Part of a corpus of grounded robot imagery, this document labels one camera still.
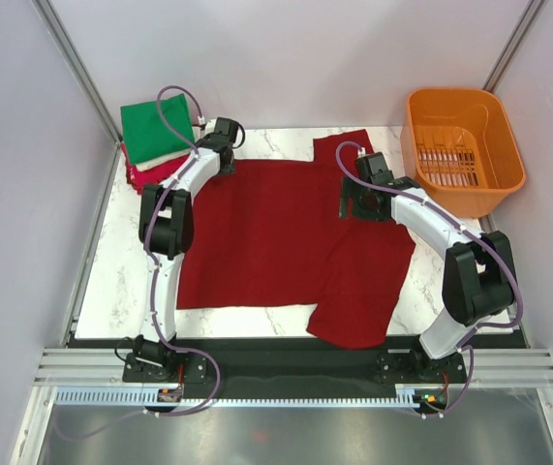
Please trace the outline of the dark red t shirt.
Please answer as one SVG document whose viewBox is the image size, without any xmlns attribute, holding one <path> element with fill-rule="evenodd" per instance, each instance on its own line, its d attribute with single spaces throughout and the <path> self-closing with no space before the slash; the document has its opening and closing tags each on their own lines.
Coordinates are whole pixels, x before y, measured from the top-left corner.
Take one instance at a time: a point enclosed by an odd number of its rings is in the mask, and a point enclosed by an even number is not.
<svg viewBox="0 0 553 465">
<path fill-rule="evenodd" d="M 363 130 L 316 139 L 310 162 L 244 160 L 193 204 L 177 305 L 312 305 L 310 334 L 345 349 L 384 342 L 415 244 L 391 221 L 341 217 L 344 171 Z"/>
</svg>

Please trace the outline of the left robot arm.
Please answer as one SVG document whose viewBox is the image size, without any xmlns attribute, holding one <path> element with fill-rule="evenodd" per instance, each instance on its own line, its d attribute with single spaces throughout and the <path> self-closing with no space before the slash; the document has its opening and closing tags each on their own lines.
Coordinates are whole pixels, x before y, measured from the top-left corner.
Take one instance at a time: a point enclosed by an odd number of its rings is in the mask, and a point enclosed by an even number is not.
<svg viewBox="0 0 553 465">
<path fill-rule="evenodd" d="M 179 366 L 171 344 L 176 337 L 180 271 L 195 235 L 194 197 L 211 178 L 234 172 L 233 151 L 245 139 L 240 123 L 218 117 L 212 131 L 197 141 L 197 150 L 169 178 L 143 188 L 138 237 L 151 264 L 144 321 L 134 339 L 133 357 L 158 381 L 170 380 Z"/>
</svg>

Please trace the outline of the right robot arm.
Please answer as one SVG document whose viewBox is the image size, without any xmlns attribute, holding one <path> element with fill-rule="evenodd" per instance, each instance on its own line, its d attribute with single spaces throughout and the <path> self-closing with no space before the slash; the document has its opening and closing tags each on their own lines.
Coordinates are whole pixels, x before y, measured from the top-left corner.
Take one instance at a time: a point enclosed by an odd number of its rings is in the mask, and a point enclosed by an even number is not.
<svg viewBox="0 0 553 465">
<path fill-rule="evenodd" d="M 508 237 L 483 232 L 458 219 L 428 197 L 414 180 L 396 178 L 381 152 L 357 149 L 354 170 L 336 151 L 345 175 L 340 215 L 400 224 L 421 238 L 444 260 L 444 308 L 418 337 L 410 369 L 419 380 L 434 380 L 445 369 L 445 357 L 458 352 L 490 319 L 512 305 L 523 314 Z"/>
</svg>

